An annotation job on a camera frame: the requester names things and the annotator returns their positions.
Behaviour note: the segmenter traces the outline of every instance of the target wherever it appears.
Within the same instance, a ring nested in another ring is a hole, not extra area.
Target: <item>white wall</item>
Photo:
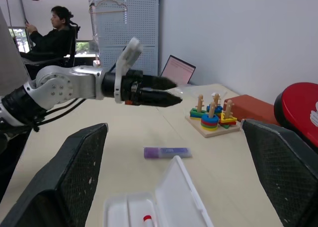
[[[74,18],[72,21],[81,26],[78,40],[92,40],[92,28],[88,12],[88,0],[23,0],[26,18],[43,35],[53,29],[51,9],[57,5],[68,8]]]
[[[195,84],[222,83],[273,103],[318,82],[318,0],[161,0],[161,69],[195,65]]]
[[[11,13],[11,22],[13,27],[24,27],[24,18],[22,13],[22,8],[19,0],[8,0],[10,13]],[[0,7],[3,12],[5,21],[8,26],[9,22],[9,13],[6,5],[6,0],[0,0]]]

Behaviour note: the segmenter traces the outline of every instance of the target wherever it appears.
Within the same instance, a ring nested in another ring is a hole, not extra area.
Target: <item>laptop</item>
[[[170,55],[161,76],[169,78],[177,85],[185,85],[189,83],[194,71],[195,66]]]

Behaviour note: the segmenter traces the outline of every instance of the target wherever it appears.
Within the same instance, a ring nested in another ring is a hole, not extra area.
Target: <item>beige table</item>
[[[143,146],[191,148],[185,166],[215,227],[281,227],[261,187],[242,132],[205,139],[185,119],[200,91],[226,91],[214,84],[184,92],[184,101],[169,108],[118,105],[113,99],[89,100],[68,116],[32,133],[0,204],[3,220],[35,173],[58,151],[70,134],[107,122],[109,133],[99,181],[86,226],[101,227],[104,201],[125,192],[152,191],[168,160],[145,160]],[[211,102],[205,97],[206,104]]]

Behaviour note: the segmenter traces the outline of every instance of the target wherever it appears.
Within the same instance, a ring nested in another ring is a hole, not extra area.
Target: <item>window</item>
[[[29,42],[26,36],[26,32],[24,28],[9,28],[11,37],[14,37],[16,39],[16,43],[18,45],[19,51],[20,52],[29,52],[30,47],[29,47]]]
[[[76,53],[77,55],[86,55],[86,54],[96,54],[96,45],[94,42],[87,41],[77,41],[76,42]]]

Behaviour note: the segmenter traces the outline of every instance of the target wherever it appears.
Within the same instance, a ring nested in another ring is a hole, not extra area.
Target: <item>orange box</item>
[[[247,94],[230,98],[234,106],[231,109],[233,116],[239,121],[242,119],[254,119],[267,124],[275,124],[280,126],[274,115],[274,105],[256,99]]]

